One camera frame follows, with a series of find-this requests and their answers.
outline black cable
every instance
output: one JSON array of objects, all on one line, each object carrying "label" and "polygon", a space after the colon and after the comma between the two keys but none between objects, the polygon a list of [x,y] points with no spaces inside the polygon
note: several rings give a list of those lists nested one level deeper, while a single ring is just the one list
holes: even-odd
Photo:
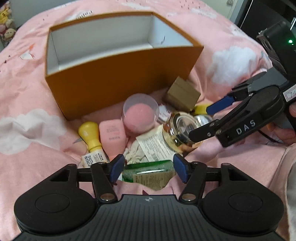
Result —
[{"label": "black cable", "polygon": [[268,140],[270,140],[271,142],[274,142],[274,143],[280,143],[278,142],[277,140],[271,138],[270,136],[266,135],[264,132],[262,132],[261,130],[258,130],[258,132],[263,135],[265,138],[267,138]]}]

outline yellow bulb-shaped object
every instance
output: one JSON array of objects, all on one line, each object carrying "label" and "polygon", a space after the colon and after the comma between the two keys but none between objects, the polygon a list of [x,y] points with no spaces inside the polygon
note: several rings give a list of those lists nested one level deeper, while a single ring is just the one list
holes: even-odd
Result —
[{"label": "yellow bulb-shaped object", "polygon": [[91,121],[83,123],[78,129],[78,133],[87,144],[89,152],[102,149],[102,144],[99,141],[99,126],[97,123]]}]

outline orange box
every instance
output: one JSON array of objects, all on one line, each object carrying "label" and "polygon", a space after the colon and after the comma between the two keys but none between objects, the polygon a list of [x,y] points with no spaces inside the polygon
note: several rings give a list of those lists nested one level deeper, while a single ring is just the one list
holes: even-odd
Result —
[{"label": "orange box", "polygon": [[203,46],[154,12],[116,12],[50,28],[45,79],[67,120],[187,79]]}]

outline pink bedding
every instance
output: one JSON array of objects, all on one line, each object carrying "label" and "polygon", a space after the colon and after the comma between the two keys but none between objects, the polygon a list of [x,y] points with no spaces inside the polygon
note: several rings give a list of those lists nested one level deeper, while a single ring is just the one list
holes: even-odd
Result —
[{"label": "pink bedding", "polygon": [[[122,103],[119,103],[81,120],[65,121],[44,80],[49,27],[91,14],[133,9],[161,14],[205,45],[189,77],[201,91],[201,101],[216,101],[232,86],[271,67],[257,42],[198,0],[80,0],[33,17],[0,54],[0,240],[12,240],[20,232],[13,206],[22,193],[66,164],[80,162],[86,146],[83,142],[74,144],[78,139],[77,127],[86,120],[99,123],[121,116]],[[296,147],[292,146],[284,155],[285,146],[267,143],[267,139],[254,134],[223,149],[211,138],[187,159],[214,167],[223,162],[232,163],[287,203],[287,177]],[[91,186],[83,184],[82,188],[92,193]],[[183,188],[176,176],[158,192],[121,181],[115,191],[119,197],[122,193],[142,194],[143,190],[148,194],[178,196]],[[278,229],[286,239],[289,238],[287,227],[286,214]]]}]

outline transparent plastic container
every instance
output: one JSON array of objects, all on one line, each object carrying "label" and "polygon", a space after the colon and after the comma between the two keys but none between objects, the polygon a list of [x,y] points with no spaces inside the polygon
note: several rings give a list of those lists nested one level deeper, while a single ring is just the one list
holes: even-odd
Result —
[{"label": "transparent plastic container", "polygon": [[150,95],[131,95],[123,105],[122,121],[129,136],[137,136],[151,130],[158,117],[158,104]]}]

